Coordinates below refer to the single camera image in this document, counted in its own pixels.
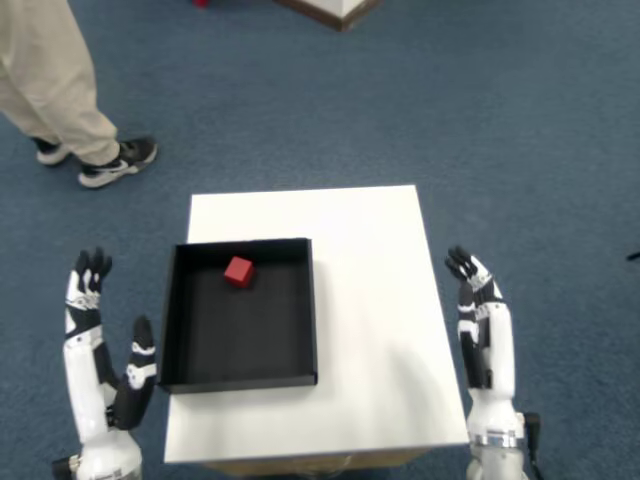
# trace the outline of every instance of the white table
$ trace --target white table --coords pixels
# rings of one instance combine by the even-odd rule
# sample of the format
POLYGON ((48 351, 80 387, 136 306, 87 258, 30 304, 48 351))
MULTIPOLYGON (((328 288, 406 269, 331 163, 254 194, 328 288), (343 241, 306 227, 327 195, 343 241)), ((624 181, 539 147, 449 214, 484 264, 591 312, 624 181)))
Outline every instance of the white table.
POLYGON ((189 243, 312 239, 319 382, 172 395, 165 462, 467 443, 414 186, 194 195, 189 243))

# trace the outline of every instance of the floor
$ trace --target floor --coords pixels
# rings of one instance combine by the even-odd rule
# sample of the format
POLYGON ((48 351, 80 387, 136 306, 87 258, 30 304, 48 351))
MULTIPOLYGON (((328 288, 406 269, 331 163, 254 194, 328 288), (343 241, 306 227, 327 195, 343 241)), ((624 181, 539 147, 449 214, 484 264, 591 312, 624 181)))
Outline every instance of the floor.
MULTIPOLYGON (((61 348, 79 249, 114 255, 104 324, 124 368, 135 316, 160 329, 192 193, 406 183, 450 338, 449 245, 478 253, 512 305, 515 403, 543 415, 547 479, 637 475, 640 262, 624 258, 640 249, 637 1, 387 0, 346 34, 264 0, 71 4, 100 106, 122 137, 155 134, 161 156, 85 191, 77 165, 41 167, 0 123, 2 478, 47 478, 77 446, 61 348)), ((166 408, 158 391, 136 432, 146 478, 214 478, 162 464, 166 408)), ((467 461, 441 450, 343 478, 463 478, 467 461)))

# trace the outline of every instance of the red object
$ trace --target red object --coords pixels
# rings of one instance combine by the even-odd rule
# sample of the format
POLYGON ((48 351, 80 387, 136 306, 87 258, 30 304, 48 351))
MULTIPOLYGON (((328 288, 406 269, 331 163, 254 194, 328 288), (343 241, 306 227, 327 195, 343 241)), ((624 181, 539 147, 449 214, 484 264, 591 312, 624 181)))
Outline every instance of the red object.
POLYGON ((233 257, 224 272, 224 278, 226 278, 231 285, 245 288, 249 285, 254 271, 253 264, 249 260, 233 257))

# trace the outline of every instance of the robotic hand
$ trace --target robotic hand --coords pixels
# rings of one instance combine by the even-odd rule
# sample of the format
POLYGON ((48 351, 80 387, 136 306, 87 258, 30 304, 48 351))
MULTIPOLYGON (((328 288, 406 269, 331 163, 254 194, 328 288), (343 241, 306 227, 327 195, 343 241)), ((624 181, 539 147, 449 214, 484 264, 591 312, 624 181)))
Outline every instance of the robotic hand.
POLYGON ((146 411, 156 376, 151 325, 139 317, 133 328, 129 364, 122 379, 111 365, 102 338, 100 295, 111 258, 98 248, 81 252, 69 277, 65 311, 64 362, 80 456, 53 462, 56 479, 139 480, 140 448, 129 435, 146 411))
POLYGON ((524 417, 511 402, 515 362, 509 307, 491 273, 464 249, 450 249, 445 263, 461 282, 458 336, 473 400, 467 418, 473 456, 467 480, 526 479, 518 448, 524 417))

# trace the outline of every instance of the sneaker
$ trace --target sneaker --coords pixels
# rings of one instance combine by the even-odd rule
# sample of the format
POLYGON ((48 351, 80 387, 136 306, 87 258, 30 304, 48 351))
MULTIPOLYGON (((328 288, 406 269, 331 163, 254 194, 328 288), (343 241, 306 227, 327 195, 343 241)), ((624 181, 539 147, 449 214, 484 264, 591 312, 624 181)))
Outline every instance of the sneaker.
POLYGON ((71 150, 64 144, 55 145, 41 138, 33 138, 32 140, 38 146, 38 153, 36 155, 38 162, 47 167, 53 167, 62 163, 71 153, 71 150))
POLYGON ((82 164, 78 176, 80 183, 87 188, 100 188, 115 182, 124 175, 134 175, 144 169, 156 158, 158 145, 149 137, 137 138, 120 143, 120 153, 106 165, 82 164))

